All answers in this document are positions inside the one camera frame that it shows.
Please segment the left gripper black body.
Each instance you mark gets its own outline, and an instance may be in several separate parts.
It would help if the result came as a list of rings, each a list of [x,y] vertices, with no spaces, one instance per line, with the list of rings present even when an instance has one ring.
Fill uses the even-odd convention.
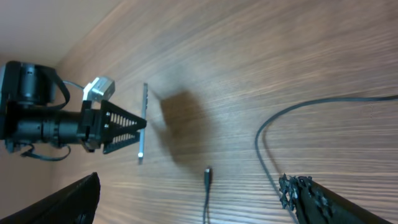
[[[100,109],[93,109],[92,101],[83,101],[80,111],[80,144],[86,152],[95,152],[108,140],[106,126],[108,119],[105,101]]]

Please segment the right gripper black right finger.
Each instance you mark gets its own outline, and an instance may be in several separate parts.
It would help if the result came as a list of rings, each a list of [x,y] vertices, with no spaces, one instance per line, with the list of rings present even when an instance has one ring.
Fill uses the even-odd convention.
[[[282,208],[295,213],[299,224],[390,224],[310,176],[279,177]]]

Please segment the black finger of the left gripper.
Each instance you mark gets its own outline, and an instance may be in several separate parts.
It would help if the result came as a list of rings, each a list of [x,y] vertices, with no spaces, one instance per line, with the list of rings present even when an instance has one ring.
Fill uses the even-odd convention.
[[[104,143],[103,154],[109,154],[131,144],[139,142],[140,132],[122,134],[113,138],[111,142]]]
[[[122,134],[132,134],[147,126],[147,121],[113,103],[101,101],[101,138],[112,139]]]

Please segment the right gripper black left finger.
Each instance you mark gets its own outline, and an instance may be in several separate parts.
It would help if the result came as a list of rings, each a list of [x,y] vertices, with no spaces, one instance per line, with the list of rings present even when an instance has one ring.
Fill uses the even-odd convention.
[[[100,190],[100,179],[94,172],[1,219],[1,224],[92,224],[100,200]]]

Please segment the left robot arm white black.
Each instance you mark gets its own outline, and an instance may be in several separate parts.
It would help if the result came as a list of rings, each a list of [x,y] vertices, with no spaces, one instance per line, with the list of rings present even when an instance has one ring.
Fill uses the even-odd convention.
[[[79,89],[83,92],[79,112],[65,111],[70,101],[68,86],[51,67],[9,61],[1,67],[1,141],[8,153],[27,150],[21,157],[61,161],[35,153],[35,144],[56,149],[80,144],[86,152],[102,149],[109,154],[139,144],[144,158],[148,85],[143,86],[142,112],[136,116],[109,102],[116,89],[114,80],[97,77]]]

